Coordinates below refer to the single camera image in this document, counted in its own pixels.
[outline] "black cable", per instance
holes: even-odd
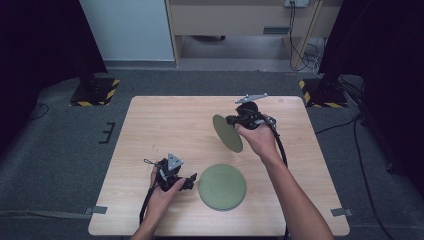
[[[362,115],[358,115],[358,117],[355,119],[355,122],[354,122],[354,124],[353,124],[353,135],[354,135],[354,138],[355,138],[356,150],[357,150],[357,152],[358,152],[359,164],[360,164],[360,166],[361,166],[361,172],[362,172],[362,176],[363,176],[363,178],[364,178],[365,188],[366,188],[366,190],[367,190],[367,194],[368,194],[368,199],[369,199],[369,201],[370,201],[371,209],[372,209],[372,212],[373,212],[373,214],[374,214],[375,219],[377,220],[378,225],[380,225],[381,229],[383,230],[383,232],[387,235],[387,237],[388,237],[389,239],[391,239],[391,240],[395,240],[395,238],[393,238],[393,236],[392,236],[392,235],[390,235],[390,233],[387,231],[386,227],[384,227],[383,223],[382,223],[382,222],[381,222],[381,220],[380,220],[380,217],[379,217],[379,216],[378,216],[378,214],[377,214],[377,210],[375,209],[374,200],[373,200],[373,198],[372,198],[371,191],[370,191],[370,186],[368,185],[367,175],[365,174],[365,170],[364,170],[364,163],[363,163],[363,161],[362,161],[361,150],[360,150],[360,148],[359,148],[359,144],[358,144],[358,137],[357,137],[357,135],[356,135],[356,122],[357,122],[359,119],[363,119]]]
[[[41,114],[41,116],[30,118],[30,119],[28,119],[28,121],[33,121],[33,120],[40,119],[40,118],[44,117],[49,112],[49,110],[50,110],[50,108],[49,108],[49,106],[47,104],[37,103],[37,105],[39,107],[45,106],[47,108],[47,110],[43,114]]]
[[[312,43],[308,43],[308,45],[315,48],[315,56],[316,56],[318,54],[318,47]]]
[[[357,86],[353,85],[352,83],[349,83],[348,81],[346,81],[346,79],[343,78],[342,75],[340,75],[339,78],[339,83],[340,83],[340,87],[342,90],[344,90],[344,92],[346,93],[346,95],[358,106],[359,104],[362,103],[363,98],[364,98],[364,92],[363,92],[363,88],[364,88],[364,81],[362,81],[361,84],[361,89],[359,89]]]
[[[158,166],[156,163],[154,163],[154,162],[152,162],[152,161],[150,161],[148,159],[144,159],[144,162],[147,163],[147,164],[152,164],[155,167]],[[141,225],[141,223],[143,222],[144,213],[146,212],[147,204],[149,203],[150,197],[152,197],[153,192],[155,191],[155,189],[158,186],[159,186],[159,184],[157,183],[156,177],[155,177],[155,181],[153,182],[153,184],[151,185],[151,187],[147,191],[146,198],[144,199],[143,206],[141,207],[140,216],[139,216],[139,219],[140,219],[140,224],[139,225]]]
[[[293,26],[294,26],[294,18],[296,16],[296,2],[295,2],[295,0],[290,1],[290,6],[291,6],[291,11],[290,11],[290,31],[289,31],[289,39],[290,39],[290,68],[291,68],[292,71],[298,72],[298,71],[301,71],[301,70],[305,69],[307,67],[307,64],[305,63],[305,61],[302,58],[302,56],[300,56],[300,53],[297,51],[297,49],[293,45],[292,29],[293,29]],[[293,58],[293,50],[297,53],[297,55],[302,60],[302,63],[304,65],[302,68],[295,69],[292,66],[291,59]]]
[[[349,121],[349,122],[347,122],[347,123],[343,123],[343,124],[339,124],[339,125],[335,125],[335,126],[332,126],[332,127],[328,127],[328,128],[324,128],[324,129],[322,129],[322,130],[319,130],[319,131],[315,132],[315,134],[320,134],[320,133],[323,133],[323,132],[328,131],[328,130],[333,129],[333,128],[343,127],[343,126],[349,125],[349,124],[351,124],[353,121],[355,121],[355,119],[356,119],[357,117],[358,117],[358,116],[353,117],[353,118],[352,118],[352,120],[350,120],[350,121]]]
[[[275,127],[275,120],[272,120],[271,122],[271,120],[269,120],[263,115],[261,118],[267,123],[267,126],[271,129],[272,133],[274,134],[274,138],[277,141],[278,148],[280,149],[281,158],[283,159],[284,164],[288,167],[286,152],[284,151],[283,143],[281,142],[281,139],[280,139],[280,134],[278,134],[277,129]],[[286,224],[286,230],[284,232],[283,240],[289,239],[289,234],[290,234],[289,228],[287,227],[287,224]]]
[[[305,60],[305,61],[307,61],[307,64],[306,64],[306,67],[307,68],[313,69],[314,68],[313,65],[316,64],[316,63],[318,63],[318,65],[319,65],[319,63],[322,60],[322,57],[318,57],[317,54],[311,54],[311,53],[305,52],[305,53],[303,53],[303,58],[302,59]]]

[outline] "white wall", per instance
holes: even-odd
[[[164,0],[80,0],[103,60],[174,61]]]

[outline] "green disc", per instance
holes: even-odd
[[[229,211],[243,201],[246,195],[246,180],[237,168],[216,164],[203,172],[198,188],[200,197],[208,207]]]
[[[213,116],[213,126],[221,141],[234,152],[243,150],[243,143],[237,130],[229,125],[225,118],[221,115]]]

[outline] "hazard stripe marker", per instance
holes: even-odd
[[[112,86],[110,86],[110,90],[107,94],[106,99],[104,101],[99,102],[89,102],[89,101],[78,101],[78,102],[70,102],[69,106],[82,106],[82,107],[90,107],[90,106],[105,106],[109,105],[110,101],[112,100],[113,95],[115,94],[116,88],[118,87],[120,80],[115,79],[112,83]]]
[[[332,108],[343,108],[347,107],[347,103],[321,103],[316,104],[311,101],[311,95],[306,88],[306,84],[304,81],[299,81],[300,89],[302,89],[303,97],[305,98],[306,107],[332,107]]]

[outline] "black curtain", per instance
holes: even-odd
[[[420,0],[344,0],[320,72],[343,62],[338,73],[364,79],[360,107],[368,127],[424,196],[423,10]],[[348,38],[355,23],[359,34]],[[344,41],[353,47],[335,59]]]
[[[0,0],[0,154],[39,92],[107,72],[78,0]]]

